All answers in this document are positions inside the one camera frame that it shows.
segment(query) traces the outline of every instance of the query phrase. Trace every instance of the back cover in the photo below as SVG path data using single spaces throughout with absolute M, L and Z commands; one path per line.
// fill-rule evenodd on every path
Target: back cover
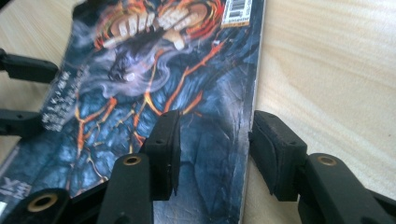
M 75 8 L 41 111 L 46 131 L 22 139 L 1 167 L 1 219 L 38 190 L 73 197 L 107 181 L 161 113 L 179 109 L 179 187 L 154 203 L 155 222 L 237 223 L 263 0 L 102 2 Z

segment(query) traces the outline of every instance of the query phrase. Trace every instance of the table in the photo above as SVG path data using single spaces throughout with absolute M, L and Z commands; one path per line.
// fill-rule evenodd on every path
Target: table
M 8 53 L 60 64 L 78 0 L 18 0 L 0 13 Z M 396 199 L 396 3 L 268 0 L 256 109 L 343 160 L 363 185 Z M 0 74 L 0 108 L 38 110 L 47 85 Z M 0 137 L 1 156 L 18 141 Z M 299 223 L 297 203 L 269 195 L 249 160 L 244 223 Z

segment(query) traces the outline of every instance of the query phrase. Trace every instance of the wooden table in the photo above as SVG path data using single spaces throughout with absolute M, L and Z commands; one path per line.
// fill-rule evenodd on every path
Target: wooden table
M 0 13 L 0 47 L 60 64 L 78 0 L 17 0 Z M 268 0 L 256 109 L 278 115 L 308 153 L 342 159 L 363 185 L 396 199 L 396 3 Z M 0 108 L 38 110 L 47 85 L 0 74 Z M 1 160 L 18 138 L 0 137 Z M 245 223 L 299 223 L 253 162 Z

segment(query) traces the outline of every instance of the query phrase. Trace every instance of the magazine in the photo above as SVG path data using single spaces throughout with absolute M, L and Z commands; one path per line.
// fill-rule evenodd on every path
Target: magazine
M 242 217 L 263 0 L 106 0 L 75 7 L 60 71 L 41 109 L 43 133 L 0 169 L 0 219 L 27 195 L 106 182 L 139 152 L 158 117 L 178 109 L 177 195 L 155 223 Z

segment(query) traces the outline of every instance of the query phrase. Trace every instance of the comic book cover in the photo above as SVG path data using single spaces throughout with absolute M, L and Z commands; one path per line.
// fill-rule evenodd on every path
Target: comic book cover
M 2 219 L 24 197 L 72 197 L 138 152 L 158 117 L 178 109 L 177 195 L 155 223 L 238 223 L 242 216 L 263 0 L 104 0 L 76 7 L 43 133 L 0 169 Z

